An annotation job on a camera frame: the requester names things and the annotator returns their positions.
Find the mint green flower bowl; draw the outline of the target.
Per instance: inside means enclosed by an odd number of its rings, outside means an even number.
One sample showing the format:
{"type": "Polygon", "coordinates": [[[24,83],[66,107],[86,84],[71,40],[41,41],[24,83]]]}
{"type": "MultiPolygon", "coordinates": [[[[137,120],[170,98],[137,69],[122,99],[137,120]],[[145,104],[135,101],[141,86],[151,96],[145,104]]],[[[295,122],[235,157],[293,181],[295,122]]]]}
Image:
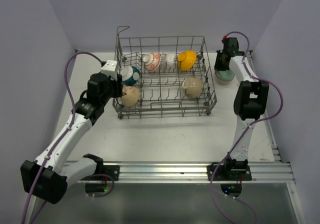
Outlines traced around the mint green flower bowl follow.
{"type": "Polygon", "coordinates": [[[215,75],[220,76],[221,79],[227,79],[235,76],[232,70],[216,70],[215,75]]]}

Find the cream bowl bird drawing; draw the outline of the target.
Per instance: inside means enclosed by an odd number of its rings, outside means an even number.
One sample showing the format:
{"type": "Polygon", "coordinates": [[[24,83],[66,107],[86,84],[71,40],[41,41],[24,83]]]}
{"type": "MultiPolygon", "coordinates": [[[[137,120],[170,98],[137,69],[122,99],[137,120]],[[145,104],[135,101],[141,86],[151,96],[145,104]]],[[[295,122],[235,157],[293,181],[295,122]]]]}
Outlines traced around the cream bowl bird drawing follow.
{"type": "Polygon", "coordinates": [[[122,97],[121,102],[122,105],[125,107],[132,107],[134,106],[140,98],[140,91],[135,86],[125,86],[122,89],[122,97]]]}

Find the beige bowl olive drawing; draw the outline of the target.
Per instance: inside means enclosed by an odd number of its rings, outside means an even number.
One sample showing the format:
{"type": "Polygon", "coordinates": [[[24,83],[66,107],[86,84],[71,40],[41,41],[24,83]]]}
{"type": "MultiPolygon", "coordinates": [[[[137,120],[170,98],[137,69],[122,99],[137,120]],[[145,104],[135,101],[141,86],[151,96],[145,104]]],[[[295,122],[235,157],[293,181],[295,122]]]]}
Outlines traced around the beige bowl olive drawing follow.
{"type": "Polygon", "coordinates": [[[196,77],[188,77],[182,82],[182,88],[185,95],[190,99],[196,99],[200,96],[203,90],[203,81],[196,77]]]}

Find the beige speckled bowl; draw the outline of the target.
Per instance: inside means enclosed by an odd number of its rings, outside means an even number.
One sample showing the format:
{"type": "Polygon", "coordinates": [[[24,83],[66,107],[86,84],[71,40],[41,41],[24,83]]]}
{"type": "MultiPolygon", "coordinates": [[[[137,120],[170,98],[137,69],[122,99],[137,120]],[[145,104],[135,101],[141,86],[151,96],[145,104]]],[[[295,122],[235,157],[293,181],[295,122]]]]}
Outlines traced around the beige speckled bowl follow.
{"type": "Polygon", "coordinates": [[[230,78],[227,78],[227,79],[221,78],[220,76],[217,76],[217,75],[215,75],[214,77],[215,77],[216,82],[217,82],[219,85],[228,85],[228,84],[230,84],[230,83],[233,81],[233,79],[234,79],[234,76],[231,76],[230,78]]]}

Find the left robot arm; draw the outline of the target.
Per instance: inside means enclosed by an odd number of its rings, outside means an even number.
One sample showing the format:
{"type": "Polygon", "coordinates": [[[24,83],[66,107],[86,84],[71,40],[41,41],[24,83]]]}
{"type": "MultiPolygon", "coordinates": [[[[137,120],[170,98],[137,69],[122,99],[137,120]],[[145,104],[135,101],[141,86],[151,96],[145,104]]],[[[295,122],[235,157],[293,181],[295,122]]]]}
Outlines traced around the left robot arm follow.
{"type": "Polygon", "coordinates": [[[26,160],[20,168],[24,190],[47,201],[58,203],[67,188],[90,177],[99,180],[105,174],[103,159],[85,154],[79,161],[65,166],[65,162],[81,138],[104,113],[111,98],[122,96],[122,76],[116,78],[101,72],[92,74],[71,111],[65,126],[52,143],[34,161],[26,160]]]}

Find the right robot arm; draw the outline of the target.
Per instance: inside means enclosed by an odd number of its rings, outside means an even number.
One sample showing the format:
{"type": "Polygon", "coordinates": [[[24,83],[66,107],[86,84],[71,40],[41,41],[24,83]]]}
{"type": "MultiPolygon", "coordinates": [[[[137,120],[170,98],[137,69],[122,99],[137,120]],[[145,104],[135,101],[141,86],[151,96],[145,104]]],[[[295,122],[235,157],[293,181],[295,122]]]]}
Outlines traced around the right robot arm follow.
{"type": "Polygon", "coordinates": [[[222,43],[223,49],[217,52],[214,70],[232,71],[239,82],[233,102],[236,129],[233,144],[222,163],[212,163],[207,171],[212,172],[214,181],[250,181],[249,145],[254,127],[266,110],[269,84],[255,77],[247,64],[246,53],[239,51],[237,38],[225,35],[222,43]]]}

